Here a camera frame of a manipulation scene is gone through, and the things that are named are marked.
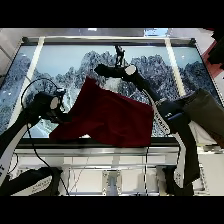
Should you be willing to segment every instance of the rocky mountain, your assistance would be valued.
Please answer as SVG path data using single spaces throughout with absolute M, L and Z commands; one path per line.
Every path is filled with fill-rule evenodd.
M 39 78 L 47 78 L 53 81 L 57 86 L 65 88 L 66 94 L 63 103 L 66 111 L 69 111 L 74 105 L 87 75 L 96 79 L 102 88 L 110 89 L 111 91 L 118 92 L 143 103 L 150 103 L 147 97 L 138 91 L 134 84 L 127 83 L 120 79 L 106 79 L 94 72 L 98 64 L 102 63 L 107 66 L 114 66 L 115 60 L 116 55 L 111 55 L 109 52 L 98 54 L 91 51 L 83 57 L 78 70 L 71 67 L 66 74 L 58 74 L 56 77 L 52 77 L 50 74 L 42 74 L 35 69 L 31 81 Z M 162 97 L 166 97 L 170 100 L 175 100 L 179 97 L 173 78 L 172 68 L 164 63 L 160 55 L 132 58 L 131 64 L 134 64 L 138 68 L 139 73 L 150 82 L 152 88 Z M 0 89 L 0 133 L 6 130 L 8 126 L 29 66 L 30 59 L 23 56 L 23 54 L 18 54 Z M 215 88 L 202 63 L 195 62 L 193 64 L 187 64 L 185 69 L 179 68 L 179 70 L 187 93 L 195 91 L 200 87 L 209 91 L 220 103 Z M 31 85 L 27 91 L 25 102 L 29 104 L 38 91 L 53 93 L 55 89 L 56 87 L 50 81 L 37 81 Z M 48 134 L 56 127 L 55 124 L 51 124 L 49 121 L 45 120 L 39 122 L 36 126 L 38 133 L 41 132 L 41 137 L 48 137 Z M 164 136 L 155 122 L 153 124 L 152 136 Z

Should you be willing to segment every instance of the dark red fabric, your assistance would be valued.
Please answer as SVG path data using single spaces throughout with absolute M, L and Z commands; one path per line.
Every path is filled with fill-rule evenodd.
M 152 134 L 151 106 L 101 89 L 86 78 L 70 110 L 72 122 L 60 124 L 51 139 L 71 140 L 88 134 L 104 144 L 118 147 L 148 146 Z

